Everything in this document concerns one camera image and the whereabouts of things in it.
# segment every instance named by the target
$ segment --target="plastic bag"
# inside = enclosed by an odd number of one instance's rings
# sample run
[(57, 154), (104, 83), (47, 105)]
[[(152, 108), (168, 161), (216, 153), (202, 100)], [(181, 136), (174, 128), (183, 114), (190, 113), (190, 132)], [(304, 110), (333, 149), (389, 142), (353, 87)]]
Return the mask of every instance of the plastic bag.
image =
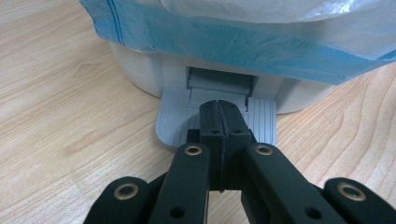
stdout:
[(161, 0), (171, 13), (228, 21), (320, 21), (378, 7), (388, 0)]
[(326, 20), (253, 23), (181, 15), (160, 0), (81, 0), (97, 34), (129, 48), (330, 84), (396, 61), (396, 1), (344, 2), (361, 11), (334, 8), (318, 12), (317, 19), (338, 15)]

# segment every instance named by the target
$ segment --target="gray pedal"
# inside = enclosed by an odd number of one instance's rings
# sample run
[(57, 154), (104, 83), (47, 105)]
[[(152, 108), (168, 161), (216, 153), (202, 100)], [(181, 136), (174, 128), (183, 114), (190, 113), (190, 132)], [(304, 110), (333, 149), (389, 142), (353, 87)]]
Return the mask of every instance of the gray pedal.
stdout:
[(247, 126), (258, 142), (276, 144), (276, 103), (246, 97), (235, 91), (165, 88), (155, 130), (160, 141), (171, 150), (186, 143), (188, 129), (199, 129), (199, 106), (212, 100), (238, 105)]

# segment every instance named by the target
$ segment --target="blue plastic bag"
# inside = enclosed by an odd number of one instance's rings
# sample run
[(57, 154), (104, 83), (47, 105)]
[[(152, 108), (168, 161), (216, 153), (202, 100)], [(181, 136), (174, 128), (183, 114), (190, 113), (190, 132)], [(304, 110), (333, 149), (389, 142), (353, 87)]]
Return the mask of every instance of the blue plastic bag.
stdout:
[(160, 0), (81, 0), (99, 36), (131, 49), (334, 85), (396, 61), (396, 1), (363, 2), (270, 23), (186, 15)]

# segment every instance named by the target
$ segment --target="metal grommet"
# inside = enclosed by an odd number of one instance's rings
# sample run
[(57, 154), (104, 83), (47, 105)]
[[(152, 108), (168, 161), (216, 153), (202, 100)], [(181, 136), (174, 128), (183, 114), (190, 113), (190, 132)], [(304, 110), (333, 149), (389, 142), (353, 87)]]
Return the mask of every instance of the metal grommet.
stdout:
[(348, 184), (346, 182), (341, 182), (337, 186), (338, 192), (340, 192), (344, 197), (356, 201), (362, 202), (366, 200), (366, 195), (361, 189), (356, 188), (355, 186)]
[(265, 146), (256, 146), (256, 151), (264, 156), (270, 156), (274, 153), (271, 148)]
[(200, 147), (187, 147), (184, 152), (190, 156), (196, 156), (201, 154), (202, 149)]
[(114, 197), (118, 200), (128, 200), (133, 198), (138, 191), (139, 187), (134, 183), (123, 184), (114, 190)]

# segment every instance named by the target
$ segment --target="light wood surface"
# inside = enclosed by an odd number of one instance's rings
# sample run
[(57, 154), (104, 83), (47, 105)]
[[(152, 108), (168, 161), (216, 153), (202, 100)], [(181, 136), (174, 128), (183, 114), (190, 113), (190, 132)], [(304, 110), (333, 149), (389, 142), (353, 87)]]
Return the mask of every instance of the light wood surface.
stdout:
[[(127, 79), (79, 2), (1, 1), (0, 41), (0, 223), (81, 223), (111, 181), (167, 171), (160, 99)], [(312, 183), (350, 177), (395, 207), (395, 74), (278, 116), (277, 146)], [(239, 197), (210, 193), (208, 222), (248, 223)]]

